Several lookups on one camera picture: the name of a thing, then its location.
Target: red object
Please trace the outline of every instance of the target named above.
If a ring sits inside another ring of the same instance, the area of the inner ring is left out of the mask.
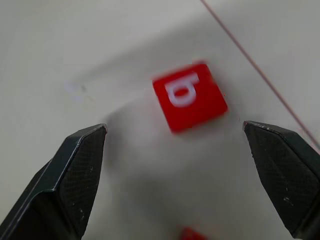
[[[153,81],[173,133],[224,114],[228,106],[206,64],[193,64]]]
[[[193,231],[191,228],[187,227],[183,230],[180,240],[208,240],[205,236],[198,232]]]

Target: white letter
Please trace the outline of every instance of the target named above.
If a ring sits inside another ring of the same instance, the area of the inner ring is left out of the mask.
[[[181,77],[174,82],[165,85],[170,102],[177,108],[183,108],[192,104],[196,99],[196,90],[194,84],[199,82],[198,75],[194,72],[188,76]],[[178,90],[187,89],[187,94],[175,96]]]

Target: letter block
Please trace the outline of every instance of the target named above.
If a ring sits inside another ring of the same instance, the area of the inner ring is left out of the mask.
[[[153,81],[169,128],[180,133],[223,115],[228,106],[208,66],[192,64]]]

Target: textured black plastic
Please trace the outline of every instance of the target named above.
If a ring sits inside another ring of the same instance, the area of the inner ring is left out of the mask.
[[[261,183],[296,237],[319,194],[320,157],[296,132],[278,126],[249,121],[244,132]]]
[[[98,124],[63,141],[0,225],[0,240],[81,239],[97,193],[106,133],[106,125]]]
[[[63,177],[59,195],[71,223],[83,236],[98,190],[105,133],[86,136]]]

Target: red line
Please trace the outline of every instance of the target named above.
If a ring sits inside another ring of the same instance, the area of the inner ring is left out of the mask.
[[[200,0],[202,4],[205,6],[205,8],[209,11],[209,13],[212,15],[212,17],[218,22],[218,24],[222,27],[222,29],[225,31],[225,33],[231,38],[233,43],[238,47],[238,49],[242,52],[242,54],[245,56],[245,58],[249,61],[249,63],[252,65],[252,67],[258,72],[258,74],[262,77],[262,79],[265,81],[265,83],[270,87],[270,89],[273,91],[273,93],[277,96],[277,98],[280,100],[280,102],[284,105],[284,107],[288,110],[288,112],[291,114],[291,116],[294,118],[294,120],[298,123],[298,125],[303,129],[303,131],[306,133],[306,135],[310,138],[310,140],[313,142],[313,144],[320,149],[320,144],[316,140],[316,138],[313,136],[313,134],[308,130],[308,128],[305,126],[305,124],[299,119],[298,115],[294,112],[294,110],[289,106],[289,104],[286,102],[286,100],[281,96],[280,92],[276,89],[276,87],[271,83],[270,79],[265,75],[265,73],[261,70],[261,68],[255,63],[255,61],[250,57],[250,55],[247,53],[247,51],[241,46],[239,41],[236,39],[236,37],[231,33],[231,31],[227,28],[227,26],[220,20],[218,15],[213,11],[213,9],[208,5],[206,0]]]

